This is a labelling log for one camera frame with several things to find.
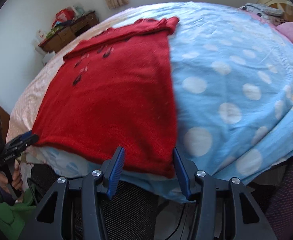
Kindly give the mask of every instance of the white polka dot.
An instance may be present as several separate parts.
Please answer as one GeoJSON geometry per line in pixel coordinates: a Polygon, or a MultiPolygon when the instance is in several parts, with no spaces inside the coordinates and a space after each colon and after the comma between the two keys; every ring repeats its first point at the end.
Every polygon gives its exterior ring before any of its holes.
{"type": "Polygon", "coordinates": [[[250,100],[259,100],[261,98],[261,90],[255,85],[244,84],[242,90],[244,95],[250,100]]]}
{"type": "Polygon", "coordinates": [[[182,82],[182,87],[193,94],[200,94],[206,90],[207,83],[198,77],[188,77],[182,82]]]}
{"type": "Polygon", "coordinates": [[[228,156],[219,166],[219,170],[224,169],[225,167],[229,166],[232,162],[234,162],[236,160],[235,157],[233,156],[228,156]]]}
{"type": "Polygon", "coordinates": [[[191,128],[184,136],[184,146],[189,154],[199,157],[206,154],[212,145],[212,135],[201,127],[191,128]]]}
{"type": "Polygon", "coordinates": [[[246,55],[249,58],[255,58],[256,57],[255,53],[252,50],[249,50],[249,49],[244,49],[243,54],[246,55]]]}
{"type": "Polygon", "coordinates": [[[227,41],[227,40],[220,40],[219,42],[220,42],[222,45],[225,45],[225,46],[232,46],[232,42],[227,41]]]}
{"type": "Polygon", "coordinates": [[[256,46],[256,45],[253,45],[252,49],[254,49],[254,50],[258,51],[258,52],[263,52],[263,49],[261,47],[259,47],[259,46],[256,46]]]}
{"type": "Polygon", "coordinates": [[[218,47],[212,44],[204,44],[203,48],[210,50],[210,51],[218,51],[218,47]]]}
{"type": "Polygon", "coordinates": [[[189,52],[189,53],[183,54],[182,57],[183,57],[183,58],[195,58],[195,57],[198,57],[199,55],[200,55],[199,52],[192,51],[192,52],[189,52]]]}
{"type": "Polygon", "coordinates": [[[261,78],[262,81],[266,82],[267,84],[271,84],[271,78],[268,74],[264,73],[263,71],[258,71],[258,76],[261,78]]]}
{"type": "Polygon", "coordinates": [[[223,103],[219,107],[219,114],[227,124],[235,124],[242,118],[240,109],[233,103],[223,103]]]}
{"type": "Polygon", "coordinates": [[[276,112],[276,118],[278,120],[280,120],[282,117],[283,105],[284,105],[284,103],[282,100],[278,100],[274,103],[274,110],[276,112]]]}
{"type": "Polygon", "coordinates": [[[230,66],[222,61],[212,62],[211,67],[223,76],[228,75],[231,72],[230,66]]]}
{"type": "Polygon", "coordinates": [[[231,39],[233,39],[234,41],[242,42],[242,39],[240,39],[238,37],[232,37],[231,39]]]}
{"type": "Polygon", "coordinates": [[[278,159],[275,163],[273,163],[271,166],[278,165],[278,164],[280,164],[280,163],[282,163],[282,162],[285,162],[285,161],[286,161],[286,158],[280,158],[280,159],[278,159]]]}
{"type": "Polygon", "coordinates": [[[239,65],[245,65],[245,60],[239,56],[230,56],[230,60],[239,65]]]}
{"type": "Polygon", "coordinates": [[[261,153],[256,149],[252,149],[237,159],[236,168],[240,174],[250,176],[259,170],[261,164],[261,153]]]}
{"type": "Polygon", "coordinates": [[[291,93],[291,86],[290,85],[285,85],[285,87],[283,88],[283,90],[285,91],[285,95],[288,99],[291,98],[292,93],[291,93]]]}
{"type": "Polygon", "coordinates": [[[212,38],[211,34],[200,33],[200,34],[198,34],[198,36],[201,37],[201,38],[204,38],[204,39],[212,38]]]}
{"type": "Polygon", "coordinates": [[[272,64],[270,64],[270,63],[267,63],[267,64],[266,64],[266,67],[267,67],[272,73],[274,73],[274,74],[277,74],[277,73],[278,73],[278,70],[277,70],[277,68],[276,68],[274,65],[272,65],[272,64]]]}
{"type": "Polygon", "coordinates": [[[252,138],[251,144],[256,145],[263,137],[268,133],[268,128],[266,126],[260,127],[256,130],[254,137],[252,138]]]}

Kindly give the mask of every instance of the black cable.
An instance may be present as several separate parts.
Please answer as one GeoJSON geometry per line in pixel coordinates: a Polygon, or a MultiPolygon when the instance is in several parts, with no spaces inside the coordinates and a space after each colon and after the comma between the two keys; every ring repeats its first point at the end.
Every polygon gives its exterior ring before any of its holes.
{"type": "Polygon", "coordinates": [[[185,207],[186,207],[186,203],[184,203],[184,205],[183,205],[182,212],[181,212],[181,216],[180,216],[180,220],[179,220],[179,223],[178,223],[176,229],[165,240],[169,240],[175,234],[175,232],[178,230],[178,228],[180,226],[180,223],[181,223],[181,220],[182,220],[182,217],[183,217],[183,213],[184,213],[185,207]]]}
{"type": "MultiPolygon", "coordinates": [[[[186,216],[188,215],[189,207],[190,207],[190,206],[187,205],[187,214],[186,214],[186,216]]],[[[184,224],[183,224],[183,228],[182,228],[182,232],[181,232],[180,240],[181,240],[181,238],[182,238],[182,236],[183,236],[183,231],[184,231],[184,229],[185,229],[185,227],[186,227],[187,220],[188,220],[188,218],[186,217],[185,220],[184,220],[184,224]]]]}
{"type": "Polygon", "coordinates": [[[34,199],[35,205],[37,206],[39,203],[38,203],[38,201],[37,201],[37,199],[35,197],[35,192],[34,192],[34,190],[32,188],[32,185],[31,185],[31,182],[32,183],[34,183],[34,182],[33,182],[33,180],[31,178],[27,178],[26,181],[27,181],[27,184],[29,185],[29,189],[30,189],[31,195],[32,195],[32,197],[34,199]]]}

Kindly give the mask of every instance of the bed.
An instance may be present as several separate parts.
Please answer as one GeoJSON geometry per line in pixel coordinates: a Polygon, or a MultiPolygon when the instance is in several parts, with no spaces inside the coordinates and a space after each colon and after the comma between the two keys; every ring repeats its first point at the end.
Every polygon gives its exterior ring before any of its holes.
{"type": "MultiPolygon", "coordinates": [[[[17,101],[7,141],[32,129],[63,56],[81,40],[140,18],[180,19],[169,37],[177,145],[199,170],[245,184],[293,156],[293,44],[274,26],[242,10],[207,3],[131,8],[94,26],[63,48],[17,101]]],[[[61,176],[82,177],[99,167],[52,147],[29,147],[21,165],[47,163],[61,176]]],[[[176,178],[124,171],[121,180],[185,202],[176,178]]]]}

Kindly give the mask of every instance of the sweater sleeve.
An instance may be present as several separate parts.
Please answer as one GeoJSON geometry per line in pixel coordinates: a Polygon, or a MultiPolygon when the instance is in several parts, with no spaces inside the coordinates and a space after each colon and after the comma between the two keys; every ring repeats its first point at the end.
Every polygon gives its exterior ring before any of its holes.
{"type": "Polygon", "coordinates": [[[0,187],[0,203],[6,202],[10,206],[13,206],[15,204],[14,199],[12,196],[5,192],[1,187],[0,187]]]}

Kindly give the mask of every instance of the metal screw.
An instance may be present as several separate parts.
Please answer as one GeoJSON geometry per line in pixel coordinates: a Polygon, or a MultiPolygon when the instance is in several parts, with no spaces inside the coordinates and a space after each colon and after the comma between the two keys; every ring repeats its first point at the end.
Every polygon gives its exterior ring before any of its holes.
{"type": "Polygon", "coordinates": [[[65,181],[66,181],[66,178],[65,177],[59,177],[57,179],[57,182],[60,183],[60,184],[64,183],[65,181]]]}
{"type": "Polygon", "coordinates": [[[197,171],[197,176],[204,177],[206,175],[205,171],[197,171]]]}
{"type": "Polygon", "coordinates": [[[240,179],[238,179],[238,178],[232,178],[231,181],[234,184],[240,184],[240,182],[241,182],[240,179]]]}
{"type": "Polygon", "coordinates": [[[92,171],[92,175],[93,175],[94,177],[99,177],[101,174],[102,174],[102,172],[99,171],[99,170],[92,171]]]}

